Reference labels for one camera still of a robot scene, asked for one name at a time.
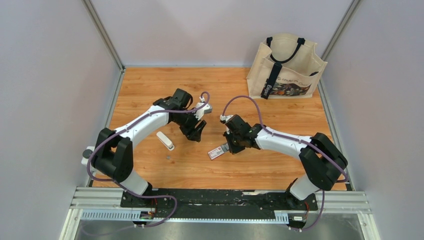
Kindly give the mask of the red white staple box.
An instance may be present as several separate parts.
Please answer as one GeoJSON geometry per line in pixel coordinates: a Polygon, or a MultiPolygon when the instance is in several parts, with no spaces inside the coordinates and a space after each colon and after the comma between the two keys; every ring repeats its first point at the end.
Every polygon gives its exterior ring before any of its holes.
{"type": "Polygon", "coordinates": [[[222,144],[221,146],[214,148],[213,150],[209,151],[207,154],[211,160],[214,160],[226,152],[229,151],[229,145],[228,143],[222,144]]]}

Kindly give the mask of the white stapler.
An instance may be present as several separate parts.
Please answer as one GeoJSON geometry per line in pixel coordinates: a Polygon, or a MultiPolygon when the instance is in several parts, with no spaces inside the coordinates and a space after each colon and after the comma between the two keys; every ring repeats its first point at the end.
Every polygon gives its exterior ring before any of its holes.
{"type": "Polygon", "coordinates": [[[175,149],[174,143],[171,141],[170,138],[168,138],[163,132],[158,131],[156,133],[157,138],[159,141],[169,150],[173,151],[175,149]]]}

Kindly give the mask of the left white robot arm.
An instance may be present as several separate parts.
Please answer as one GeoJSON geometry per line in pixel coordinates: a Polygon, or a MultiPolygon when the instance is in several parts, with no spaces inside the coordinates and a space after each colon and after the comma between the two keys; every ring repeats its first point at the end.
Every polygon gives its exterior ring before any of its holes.
{"type": "Polygon", "coordinates": [[[169,123],[179,126],[189,140],[200,142],[206,126],[205,114],[212,112],[210,94],[204,91],[194,108],[193,96],[183,89],[176,89],[172,96],[160,98],[149,109],[131,122],[116,129],[104,128],[97,137],[94,147],[83,153],[83,165],[93,180],[93,171],[107,176],[107,182],[114,182],[133,194],[133,200],[140,207],[148,207],[153,201],[151,184],[134,169],[134,149],[146,137],[169,123]]]}

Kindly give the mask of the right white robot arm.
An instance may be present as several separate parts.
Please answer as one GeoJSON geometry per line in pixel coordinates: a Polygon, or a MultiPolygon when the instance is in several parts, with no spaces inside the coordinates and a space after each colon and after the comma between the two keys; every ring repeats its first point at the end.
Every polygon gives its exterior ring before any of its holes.
{"type": "Polygon", "coordinates": [[[220,116],[226,126],[224,137],[229,152],[237,154],[246,148],[269,150],[299,160],[305,174],[287,188],[286,205],[299,209],[306,198],[319,191],[330,191],[341,175],[345,176],[348,160],[323,133],[313,136],[292,135],[257,123],[250,125],[239,115],[220,116]]]}

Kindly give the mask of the beige canvas tote bag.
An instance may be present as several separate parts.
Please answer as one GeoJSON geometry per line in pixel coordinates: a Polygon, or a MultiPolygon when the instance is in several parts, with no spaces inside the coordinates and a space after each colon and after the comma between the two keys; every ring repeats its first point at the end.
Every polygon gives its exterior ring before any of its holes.
{"type": "Polygon", "coordinates": [[[317,43],[291,33],[269,36],[259,44],[246,77],[253,99],[311,98],[327,62],[317,43]]]}

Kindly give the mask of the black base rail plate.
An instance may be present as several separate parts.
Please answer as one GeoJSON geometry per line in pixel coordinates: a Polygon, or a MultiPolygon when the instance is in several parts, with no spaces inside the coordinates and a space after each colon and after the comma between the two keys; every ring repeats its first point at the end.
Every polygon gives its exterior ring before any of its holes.
{"type": "Polygon", "coordinates": [[[156,210],[156,218],[171,215],[180,219],[271,220],[275,211],[317,211],[316,196],[305,200],[289,197],[284,191],[154,188],[144,198],[123,192],[123,208],[156,210]]]}

